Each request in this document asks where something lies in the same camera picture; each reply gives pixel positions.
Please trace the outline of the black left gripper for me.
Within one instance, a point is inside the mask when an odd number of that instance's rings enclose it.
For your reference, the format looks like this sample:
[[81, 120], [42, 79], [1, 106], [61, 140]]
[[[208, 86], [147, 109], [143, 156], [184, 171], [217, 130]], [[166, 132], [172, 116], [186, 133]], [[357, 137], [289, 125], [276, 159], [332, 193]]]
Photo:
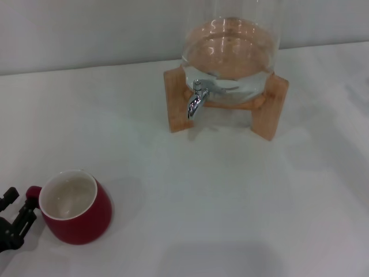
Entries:
[[[0, 198], [0, 212], [13, 204], [19, 197], [16, 188], [10, 187]], [[29, 231], [37, 216], [34, 209], [38, 208], [36, 199], [26, 199], [25, 204], [19, 210], [19, 214], [13, 223], [1, 218], [1, 251], [17, 250], [24, 244], [24, 239], [20, 235], [21, 231]]]

